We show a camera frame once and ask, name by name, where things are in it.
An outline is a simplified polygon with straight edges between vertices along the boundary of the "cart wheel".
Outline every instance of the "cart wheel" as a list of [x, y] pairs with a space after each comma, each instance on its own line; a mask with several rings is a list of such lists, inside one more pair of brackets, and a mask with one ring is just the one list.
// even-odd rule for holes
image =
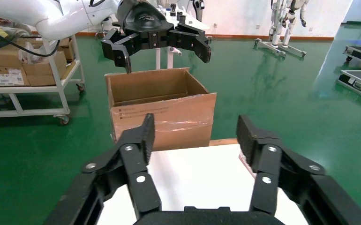
[[76, 85], [77, 85], [77, 89], [78, 89], [80, 92], [85, 91], [85, 84], [80, 83], [80, 84], [76, 84]]
[[63, 126], [66, 126], [70, 121], [70, 118], [68, 116], [63, 116], [60, 118], [60, 124]]

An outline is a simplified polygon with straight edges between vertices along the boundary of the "green floor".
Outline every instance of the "green floor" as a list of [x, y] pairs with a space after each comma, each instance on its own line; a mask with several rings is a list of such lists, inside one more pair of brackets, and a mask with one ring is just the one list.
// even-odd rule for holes
[[[332, 46], [294, 41], [308, 54], [304, 60], [288, 55], [284, 61], [254, 50], [252, 40], [218, 40], [211, 45], [209, 64], [184, 51], [175, 56], [174, 67], [190, 67], [208, 90], [218, 93], [212, 139], [235, 137], [237, 116], [247, 114], [276, 131], [294, 151], [322, 164], [361, 206], [361, 97], [335, 84], [340, 69], [347, 67], [342, 51], [356, 39], [361, 39], [361, 27], [349, 26]], [[41, 224], [81, 164], [112, 145], [103, 75], [124, 70], [103, 58], [93, 38], [80, 37], [78, 43], [86, 92], [79, 95], [74, 85], [66, 88], [67, 127], [50, 116], [0, 119], [0, 225]], [[155, 68], [154, 50], [131, 60], [134, 71]], [[352, 61], [349, 66], [357, 65]], [[60, 105], [54, 94], [19, 99], [29, 108]], [[9, 105], [0, 96], [0, 108]]]

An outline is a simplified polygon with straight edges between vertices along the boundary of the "white tabletop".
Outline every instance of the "white tabletop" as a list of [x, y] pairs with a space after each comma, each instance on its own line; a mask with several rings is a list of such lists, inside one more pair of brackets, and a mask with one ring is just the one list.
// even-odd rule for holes
[[[186, 13], [185, 10], [176, 8], [176, 11], [177, 12], [182, 12], [182, 15], [186, 16], [186, 25], [195, 27], [195, 28], [200, 29], [200, 30], [209, 30], [210, 29], [209, 26], [207, 26], [206, 24], [198, 21], [193, 16], [189, 15], [188, 13]], [[166, 19], [167, 19], [167, 21], [169, 23], [172, 23], [174, 26], [177, 26], [178, 23], [179, 23], [179, 21], [176, 20], [176, 16], [170, 16], [170, 11], [166, 11]]]
[[[148, 166], [163, 211], [185, 206], [248, 211], [254, 177], [239, 160], [238, 144], [153, 152]], [[307, 225], [299, 208], [279, 189], [276, 218], [286, 225]], [[136, 221], [126, 185], [105, 202], [98, 225]]]

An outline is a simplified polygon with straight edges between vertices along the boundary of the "plastic bag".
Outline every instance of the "plastic bag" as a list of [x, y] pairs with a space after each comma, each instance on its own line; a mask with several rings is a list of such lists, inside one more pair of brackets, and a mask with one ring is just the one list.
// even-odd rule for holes
[[[34, 53], [38, 53], [41, 55], [46, 54], [45, 48], [43, 45], [39, 48], [34, 48], [34, 46], [30, 42], [26, 42], [25, 48], [27, 50], [30, 50]], [[43, 57], [33, 55], [31, 53], [25, 52], [24, 50], [19, 50], [19, 60], [22, 61], [23, 63], [39, 63], [43, 60]]]

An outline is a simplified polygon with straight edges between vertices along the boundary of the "white cart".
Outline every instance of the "white cart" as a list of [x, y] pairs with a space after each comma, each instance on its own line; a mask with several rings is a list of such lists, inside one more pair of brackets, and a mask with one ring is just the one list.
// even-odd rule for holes
[[[0, 117], [15, 117], [15, 116], [45, 116], [45, 115], [53, 115], [60, 119], [60, 123], [62, 125], [66, 125], [69, 122], [69, 114], [70, 109], [68, 107], [68, 103], [66, 100], [66, 96], [64, 93], [64, 89], [66, 85], [70, 83], [75, 83], [78, 87], [79, 91], [85, 90], [85, 78], [84, 71], [80, 61], [80, 53], [78, 51], [77, 41], [75, 39], [75, 35], [72, 37], [72, 45], [75, 51], [75, 61], [71, 64], [71, 71], [69, 75], [61, 80], [59, 77], [59, 72], [55, 64], [55, 60], [53, 56], [49, 56], [49, 63], [51, 65], [51, 69], [53, 71], [53, 77], [55, 79], [56, 86], [45, 86], [45, 87], [0, 87], [0, 94], [9, 94], [15, 109], [16, 110], [8, 110], [8, 111], [0, 111]], [[47, 53], [50, 53], [56, 42], [49, 42], [49, 40], [43, 39], [44, 47]], [[80, 68], [81, 79], [72, 79], [75, 71]], [[62, 102], [62, 108], [51, 108], [51, 109], [30, 109], [24, 110], [20, 105], [18, 98], [16, 97], [17, 93], [48, 93], [48, 92], [57, 92], [59, 93], [60, 100]]]

